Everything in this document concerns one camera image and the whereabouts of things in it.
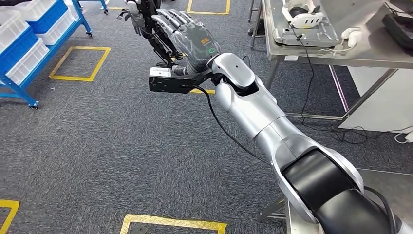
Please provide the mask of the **black robot's grey hand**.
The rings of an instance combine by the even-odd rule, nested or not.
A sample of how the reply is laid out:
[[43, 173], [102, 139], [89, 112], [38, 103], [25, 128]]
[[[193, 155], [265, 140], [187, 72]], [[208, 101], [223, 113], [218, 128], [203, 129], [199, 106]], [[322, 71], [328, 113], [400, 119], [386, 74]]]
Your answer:
[[144, 16], [140, 12], [141, 0], [125, 0], [127, 8], [122, 8], [120, 14], [116, 17], [118, 20], [131, 19], [136, 34], [142, 36], [145, 27]]

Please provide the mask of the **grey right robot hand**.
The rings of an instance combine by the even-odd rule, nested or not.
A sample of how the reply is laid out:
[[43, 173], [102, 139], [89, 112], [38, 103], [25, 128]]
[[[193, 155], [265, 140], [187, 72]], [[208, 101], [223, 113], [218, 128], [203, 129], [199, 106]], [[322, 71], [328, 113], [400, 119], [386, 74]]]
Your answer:
[[172, 71], [179, 76], [203, 72], [210, 59], [220, 52], [215, 37], [201, 21], [185, 11], [160, 8], [156, 12], [151, 18], [187, 57], [186, 66], [174, 65]]

